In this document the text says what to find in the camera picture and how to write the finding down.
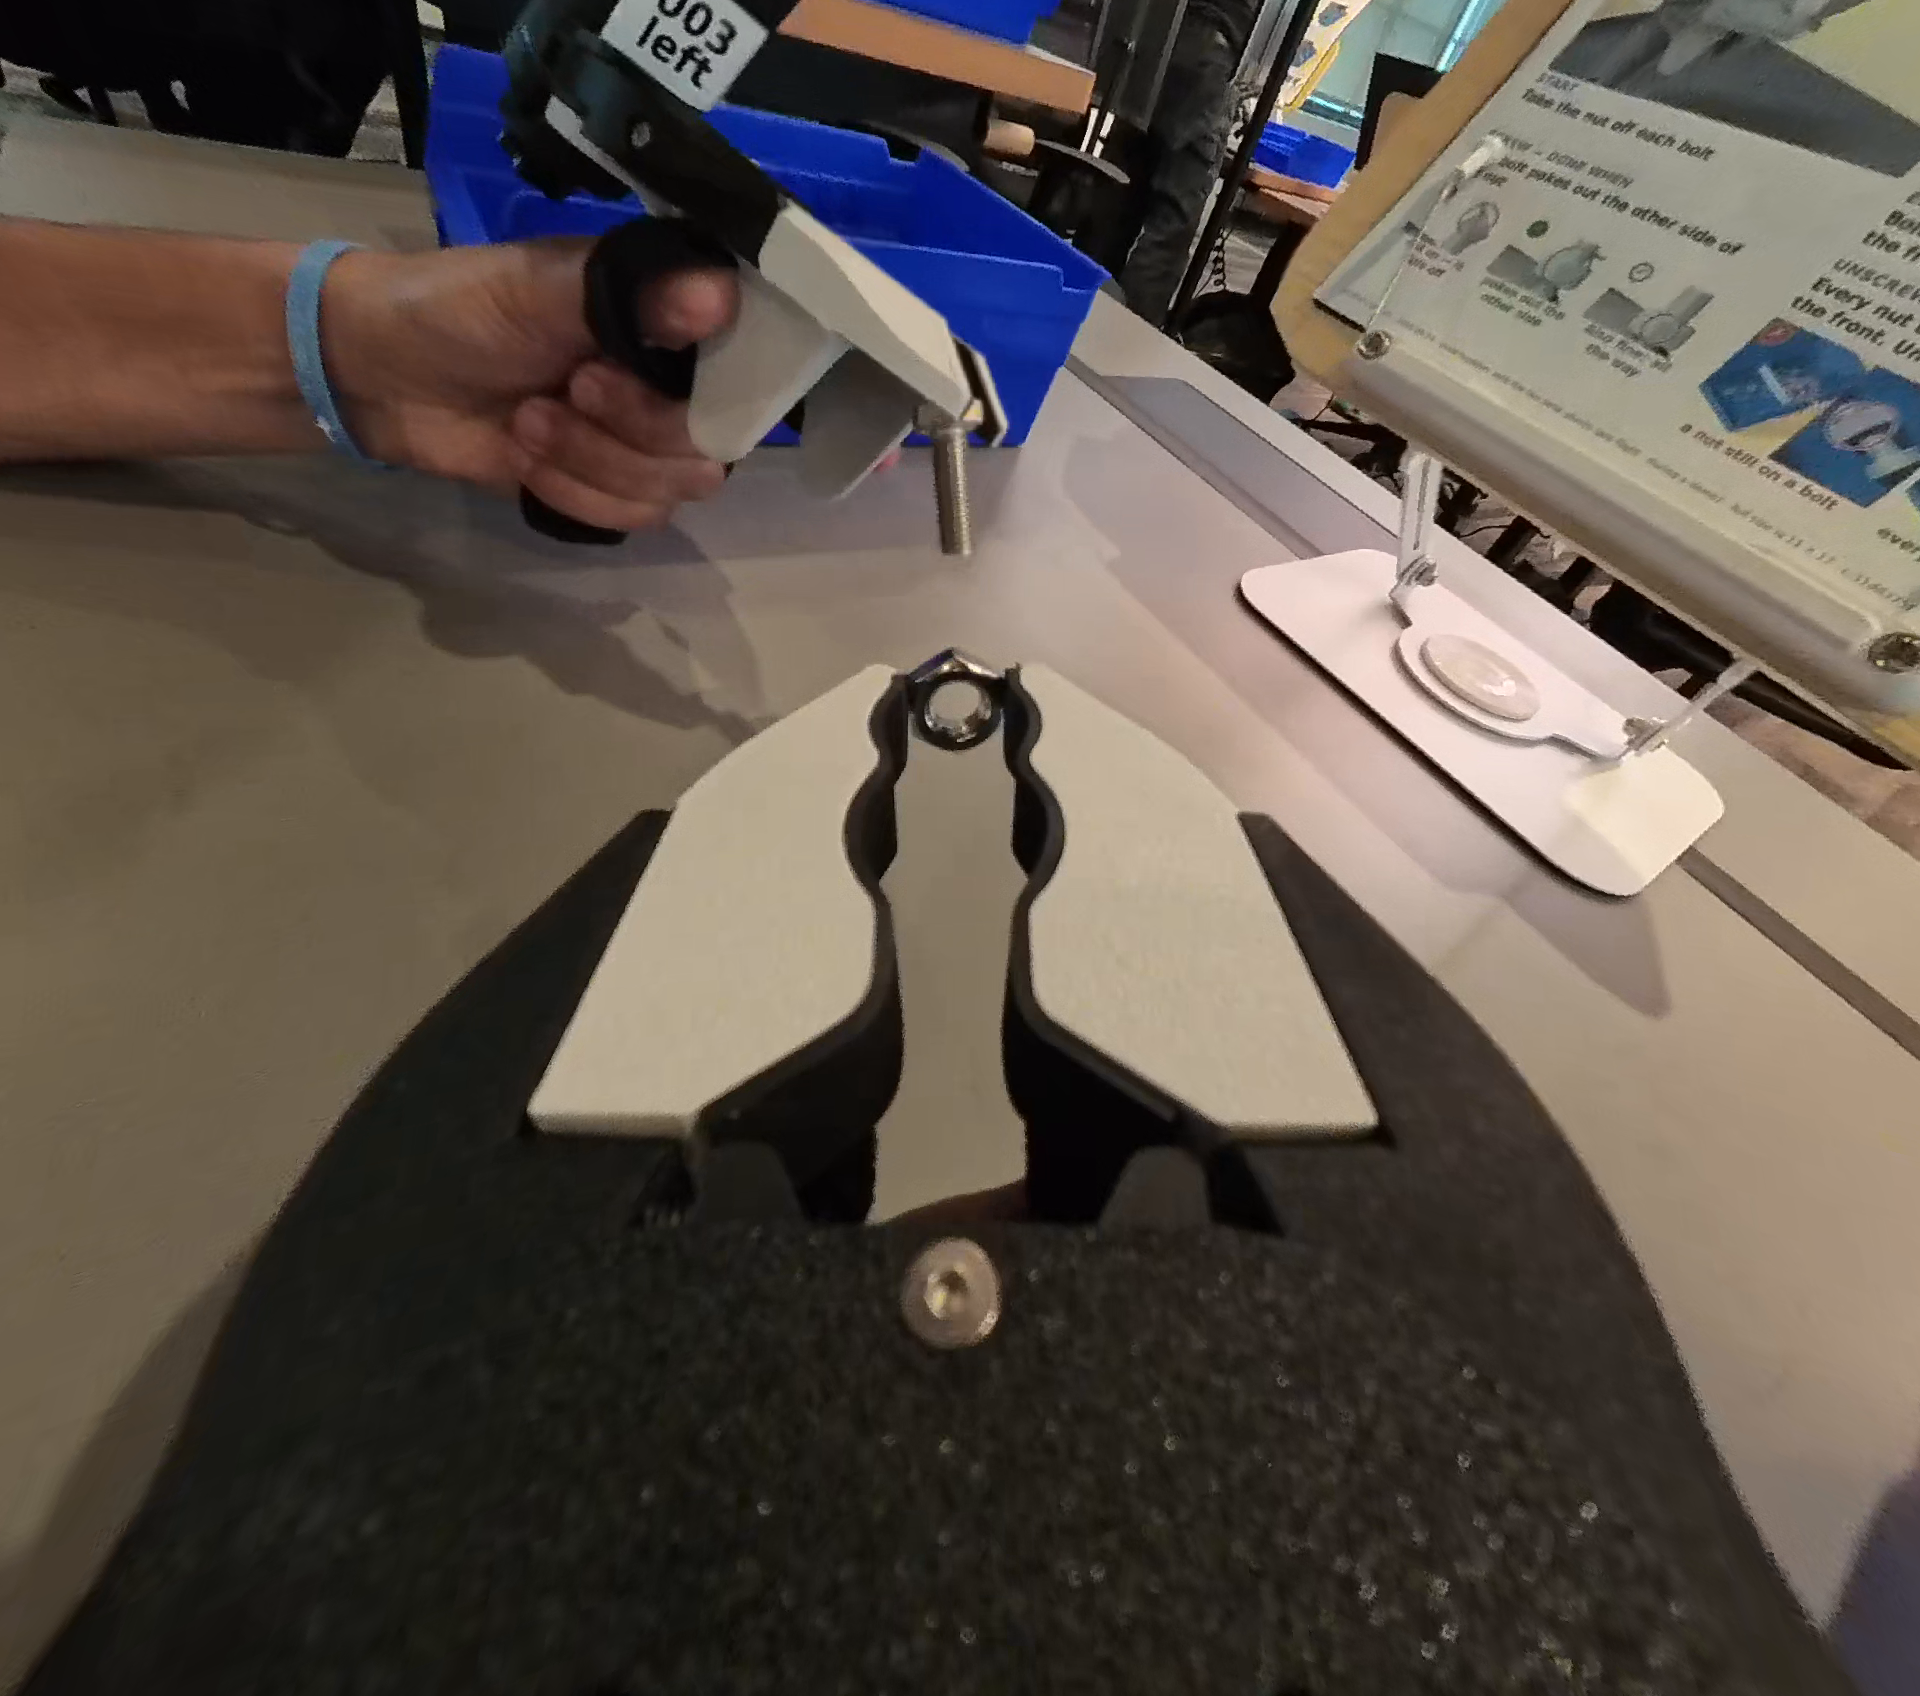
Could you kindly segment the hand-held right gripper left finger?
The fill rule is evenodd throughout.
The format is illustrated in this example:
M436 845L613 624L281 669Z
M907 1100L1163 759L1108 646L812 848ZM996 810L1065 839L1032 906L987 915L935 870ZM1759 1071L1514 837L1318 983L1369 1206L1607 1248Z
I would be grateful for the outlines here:
M864 666L676 802L528 1100L553 1135L851 1141L892 1105L904 695Z

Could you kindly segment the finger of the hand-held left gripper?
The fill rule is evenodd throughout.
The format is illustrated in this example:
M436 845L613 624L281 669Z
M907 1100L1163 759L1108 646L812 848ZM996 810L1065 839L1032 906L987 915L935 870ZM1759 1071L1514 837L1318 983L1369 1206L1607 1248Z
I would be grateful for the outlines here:
M873 403L900 434L951 422L982 445L1003 444L1003 398L985 353L802 201L780 201L758 273L841 340L845 353L828 370L831 405Z
M841 500L900 448L921 398L783 294L744 292L732 326L694 349L691 439L706 458L732 465L795 412L802 412L802 489Z

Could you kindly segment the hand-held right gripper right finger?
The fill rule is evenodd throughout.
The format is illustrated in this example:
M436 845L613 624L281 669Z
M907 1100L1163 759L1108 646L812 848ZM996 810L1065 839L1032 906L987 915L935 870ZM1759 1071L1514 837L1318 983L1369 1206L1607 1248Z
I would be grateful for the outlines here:
M1020 669L1051 820L1027 981L1148 1100L1230 1139L1350 1139L1381 1112L1232 800L1055 667Z

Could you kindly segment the blue plastic bin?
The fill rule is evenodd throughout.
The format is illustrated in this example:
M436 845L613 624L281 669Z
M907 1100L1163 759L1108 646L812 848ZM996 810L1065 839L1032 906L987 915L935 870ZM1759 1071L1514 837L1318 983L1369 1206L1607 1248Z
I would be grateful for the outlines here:
M431 79L426 175L444 243L587 240L587 313L596 340L651 387L685 399L698 346L725 335L746 292L777 292L760 243L785 200L921 294L990 364L1003 444L1031 431L1106 273L1051 227L948 157L895 154L869 129L723 104L667 120L611 64L603 136L563 101L561 132L587 180L545 193L509 137L510 66L447 44Z

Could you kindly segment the steel hex bolt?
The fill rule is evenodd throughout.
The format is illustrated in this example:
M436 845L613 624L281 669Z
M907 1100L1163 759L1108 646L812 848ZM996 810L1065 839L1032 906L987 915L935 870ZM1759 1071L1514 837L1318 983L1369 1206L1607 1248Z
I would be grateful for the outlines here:
M967 559L974 554L974 519L968 458L974 441L987 439L989 419L980 405L947 412L923 403L915 430L930 455L933 500L940 554Z

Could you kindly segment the steel hex nut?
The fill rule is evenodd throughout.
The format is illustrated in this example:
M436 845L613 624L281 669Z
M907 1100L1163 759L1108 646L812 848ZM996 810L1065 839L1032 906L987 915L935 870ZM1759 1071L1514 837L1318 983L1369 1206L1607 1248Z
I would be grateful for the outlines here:
M912 734L948 754L989 743L1003 723L1005 671L958 648L910 667L904 692Z

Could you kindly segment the person's left hand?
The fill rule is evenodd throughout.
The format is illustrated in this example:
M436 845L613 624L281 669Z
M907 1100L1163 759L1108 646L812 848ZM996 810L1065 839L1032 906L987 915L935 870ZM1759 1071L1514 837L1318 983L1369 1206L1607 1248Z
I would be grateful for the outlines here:
M685 399L595 335L592 250L548 238L338 257L318 329L361 450L620 535L716 495L727 472L694 441Z

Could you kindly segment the blue wristband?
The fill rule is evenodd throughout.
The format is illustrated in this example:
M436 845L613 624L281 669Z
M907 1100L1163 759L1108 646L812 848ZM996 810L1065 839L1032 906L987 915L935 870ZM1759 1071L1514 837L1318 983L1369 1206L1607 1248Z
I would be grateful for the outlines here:
M377 474L393 474L395 463L372 453L350 426L325 348L327 286L345 257L363 252L363 243L343 238L317 238L298 247L283 292L284 338L300 408L314 434L335 455Z

